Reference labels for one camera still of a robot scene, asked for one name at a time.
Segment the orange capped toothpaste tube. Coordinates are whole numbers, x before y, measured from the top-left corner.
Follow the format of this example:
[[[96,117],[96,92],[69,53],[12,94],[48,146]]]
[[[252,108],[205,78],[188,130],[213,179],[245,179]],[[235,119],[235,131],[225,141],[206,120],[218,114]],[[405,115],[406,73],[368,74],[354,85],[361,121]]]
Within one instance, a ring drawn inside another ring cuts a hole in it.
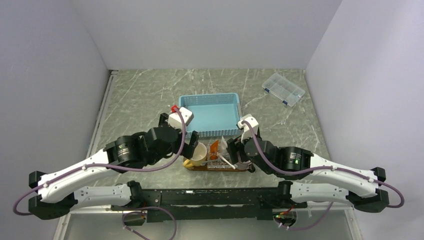
[[[214,143],[212,143],[209,147],[209,160],[214,161],[219,158],[219,140],[216,140]]]

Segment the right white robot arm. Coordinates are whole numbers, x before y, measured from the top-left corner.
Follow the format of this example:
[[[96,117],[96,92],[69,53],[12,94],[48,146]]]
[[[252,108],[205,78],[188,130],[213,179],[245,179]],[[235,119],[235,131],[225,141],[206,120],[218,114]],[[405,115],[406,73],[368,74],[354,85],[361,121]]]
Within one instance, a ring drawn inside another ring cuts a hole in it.
[[[303,148],[277,147],[260,137],[231,138],[223,146],[234,165],[246,165],[249,172],[259,167],[282,179],[275,194],[276,203],[282,208],[306,202],[336,202],[362,212],[380,213],[390,204],[388,192],[380,189],[386,180],[381,167],[355,169]]]

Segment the light blue plastic basket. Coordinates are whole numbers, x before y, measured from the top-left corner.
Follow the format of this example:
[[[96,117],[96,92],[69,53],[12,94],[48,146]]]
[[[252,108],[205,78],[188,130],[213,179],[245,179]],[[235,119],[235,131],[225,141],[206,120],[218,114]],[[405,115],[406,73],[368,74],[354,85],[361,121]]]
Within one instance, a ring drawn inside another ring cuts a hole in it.
[[[193,120],[186,128],[186,138],[194,131],[200,138],[236,136],[240,134],[237,123],[241,118],[237,93],[182,95],[178,105],[191,111]]]

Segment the brown wooden oval tray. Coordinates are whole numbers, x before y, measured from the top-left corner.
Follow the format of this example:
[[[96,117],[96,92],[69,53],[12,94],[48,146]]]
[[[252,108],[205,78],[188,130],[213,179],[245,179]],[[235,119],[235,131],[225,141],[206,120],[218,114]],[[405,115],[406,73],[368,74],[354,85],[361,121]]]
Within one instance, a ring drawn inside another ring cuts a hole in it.
[[[238,169],[232,169],[228,164],[222,162],[215,162],[212,164],[206,164],[206,161],[201,166],[194,168],[186,168],[190,171],[202,171],[202,172],[246,172]]]

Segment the purple ceramic mug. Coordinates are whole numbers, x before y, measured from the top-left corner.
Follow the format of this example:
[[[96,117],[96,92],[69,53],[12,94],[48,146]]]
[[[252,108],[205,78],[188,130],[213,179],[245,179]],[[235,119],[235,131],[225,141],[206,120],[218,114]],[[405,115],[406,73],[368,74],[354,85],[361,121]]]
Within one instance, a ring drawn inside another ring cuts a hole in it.
[[[244,161],[244,162],[238,162],[235,164],[236,169],[240,170],[240,171],[248,171],[250,173],[254,173],[256,171],[255,166],[253,165],[253,163],[249,160],[249,161]]]

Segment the grey toothbrush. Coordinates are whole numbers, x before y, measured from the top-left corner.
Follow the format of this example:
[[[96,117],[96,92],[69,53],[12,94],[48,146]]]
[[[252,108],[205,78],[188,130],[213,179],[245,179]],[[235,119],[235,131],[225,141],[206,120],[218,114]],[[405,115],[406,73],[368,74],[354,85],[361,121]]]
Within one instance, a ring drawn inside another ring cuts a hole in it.
[[[228,164],[228,161],[224,157],[219,156],[217,159],[207,160],[205,163],[206,164],[214,164],[214,163]]]

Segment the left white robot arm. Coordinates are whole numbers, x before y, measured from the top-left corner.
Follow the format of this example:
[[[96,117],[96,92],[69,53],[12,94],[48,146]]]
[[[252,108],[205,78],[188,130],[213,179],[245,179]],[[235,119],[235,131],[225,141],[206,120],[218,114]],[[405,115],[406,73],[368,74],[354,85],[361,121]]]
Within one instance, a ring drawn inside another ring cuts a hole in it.
[[[42,220],[60,218],[69,212],[93,206],[115,205],[137,210],[146,199],[141,185],[131,180],[114,186],[93,187],[90,183],[126,172],[155,172],[157,163],[194,155],[199,135],[185,142],[187,126],[194,114],[184,108],[162,113],[156,127],[132,135],[118,137],[105,148],[63,170],[53,173],[34,171],[29,187],[36,193],[28,200],[28,212]]]

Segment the clear acrylic toothbrush holder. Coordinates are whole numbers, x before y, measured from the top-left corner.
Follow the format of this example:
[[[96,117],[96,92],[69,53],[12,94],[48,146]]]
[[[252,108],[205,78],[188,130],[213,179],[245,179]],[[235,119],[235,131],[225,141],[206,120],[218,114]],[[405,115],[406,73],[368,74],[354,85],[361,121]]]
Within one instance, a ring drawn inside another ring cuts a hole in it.
[[[234,170],[235,167],[229,160],[229,157],[221,151],[221,147],[216,144],[212,144],[209,147],[209,154],[207,157],[207,168],[209,170]]]

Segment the yellow ceramic mug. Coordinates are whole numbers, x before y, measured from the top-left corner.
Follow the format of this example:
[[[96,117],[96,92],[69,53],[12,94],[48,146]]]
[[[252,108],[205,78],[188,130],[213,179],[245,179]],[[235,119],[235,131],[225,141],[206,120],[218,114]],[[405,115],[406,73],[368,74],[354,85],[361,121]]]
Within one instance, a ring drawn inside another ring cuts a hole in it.
[[[192,169],[194,167],[200,167],[207,159],[208,150],[203,143],[198,143],[197,147],[194,149],[193,156],[191,158],[185,159],[183,162],[183,167],[187,169]]]

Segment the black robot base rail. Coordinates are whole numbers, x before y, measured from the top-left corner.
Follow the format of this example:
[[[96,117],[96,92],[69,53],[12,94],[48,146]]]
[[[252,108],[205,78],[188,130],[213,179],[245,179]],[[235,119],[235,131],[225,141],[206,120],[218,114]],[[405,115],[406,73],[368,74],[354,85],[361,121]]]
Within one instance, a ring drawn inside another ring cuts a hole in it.
[[[141,207],[161,207],[176,220],[272,220],[278,210],[307,208],[294,203],[278,187],[144,189]]]

